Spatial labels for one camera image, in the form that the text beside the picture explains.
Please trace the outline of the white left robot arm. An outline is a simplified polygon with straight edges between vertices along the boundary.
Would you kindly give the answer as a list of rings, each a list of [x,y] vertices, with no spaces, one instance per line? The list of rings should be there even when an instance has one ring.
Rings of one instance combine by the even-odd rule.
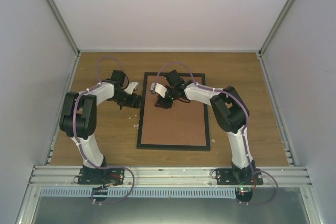
[[[115,102],[123,107],[138,109],[142,97],[135,93],[138,82],[124,82],[127,75],[121,70],[114,70],[110,78],[99,81],[95,86],[80,92],[67,92],[64,98],[59,127],[77,146],[83,159],[83,165],[92,168],[90,178],[96,184],[103,184],[108,179],[106,159],[99,150],[95,130],[97,127],[97,106],[105,101]]]

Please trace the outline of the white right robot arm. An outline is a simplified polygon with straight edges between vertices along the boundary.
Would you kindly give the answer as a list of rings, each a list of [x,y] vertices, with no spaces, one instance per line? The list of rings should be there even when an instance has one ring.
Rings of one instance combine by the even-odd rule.
[[[169,109],[173,101],[179,99],[210,106],[217,124],[228,135],[232,150],[233,180],[240,185],[247,183],[253,172],[253,158],[247,141],[249,111],[235,88],[212,88],[195,79],[184,81],[176,70],[167,73],[165,79],[167,86],[159,84],[158,80],[151,84],[151,92],[158,95],[155,106]]]

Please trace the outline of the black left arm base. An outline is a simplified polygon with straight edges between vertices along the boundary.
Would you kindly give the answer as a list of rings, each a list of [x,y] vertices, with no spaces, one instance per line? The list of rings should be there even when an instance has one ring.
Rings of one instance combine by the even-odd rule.
[[[123,184],[123,178],[123,168],[97,169],[83,166],[73,182],[79,185],[117,186]]]

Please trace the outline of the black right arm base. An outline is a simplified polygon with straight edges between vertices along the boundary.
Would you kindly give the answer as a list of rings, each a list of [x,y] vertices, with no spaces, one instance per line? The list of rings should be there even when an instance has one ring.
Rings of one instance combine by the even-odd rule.
[[[243,170],[235,168],[216,168],[211,171],[211,178],[216,179],[217,185],[254,186],[263,185],[262,175],[252,175],[250,168]]]

